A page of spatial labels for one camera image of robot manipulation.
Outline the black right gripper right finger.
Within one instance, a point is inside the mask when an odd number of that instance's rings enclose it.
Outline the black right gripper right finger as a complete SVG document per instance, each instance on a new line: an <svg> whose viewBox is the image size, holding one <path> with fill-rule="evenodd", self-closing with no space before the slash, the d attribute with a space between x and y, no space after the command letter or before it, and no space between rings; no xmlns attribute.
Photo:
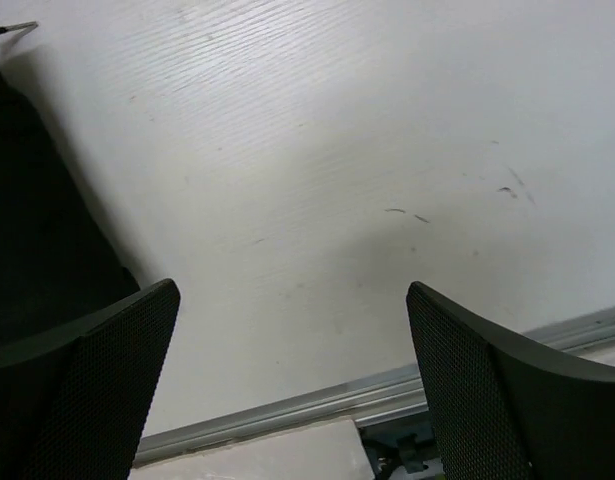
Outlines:
<svg viewBox="0 0 615 480"><path fill-rule="evenodd" d="M406 304L448 479L615 479L615 367L414 282Z"/></svg>

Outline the black trousers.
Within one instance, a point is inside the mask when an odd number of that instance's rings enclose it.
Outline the black trousers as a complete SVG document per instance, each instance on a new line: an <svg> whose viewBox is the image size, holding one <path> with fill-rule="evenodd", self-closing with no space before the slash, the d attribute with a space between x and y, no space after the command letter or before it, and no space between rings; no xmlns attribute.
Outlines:
<svg viewBox="0 0 615 480"><path fill-rule="evenodd" d="M138 289L37 109L0 70L0 345Z"/></svg>

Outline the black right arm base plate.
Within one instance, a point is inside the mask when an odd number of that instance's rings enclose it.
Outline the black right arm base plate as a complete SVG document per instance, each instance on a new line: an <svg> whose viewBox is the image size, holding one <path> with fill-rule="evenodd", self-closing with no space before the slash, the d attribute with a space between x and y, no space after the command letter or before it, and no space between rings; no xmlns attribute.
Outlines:
<svg viewBox="0 0 615 480"><path fill-rule="evenodd" d="M375 479L445 479L427 414L361 427L359 434Z"/></svg>

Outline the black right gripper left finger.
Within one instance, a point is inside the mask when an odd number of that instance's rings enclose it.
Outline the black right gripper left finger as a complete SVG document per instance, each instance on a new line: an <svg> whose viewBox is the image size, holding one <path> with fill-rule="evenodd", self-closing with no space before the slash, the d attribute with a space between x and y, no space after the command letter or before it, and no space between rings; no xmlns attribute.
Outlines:
<svg viewBox="0 0 615 480"><path fill-rule="evenodd" d="M0 479L127 478L179 306L164 279L0 345Z"/></svg>

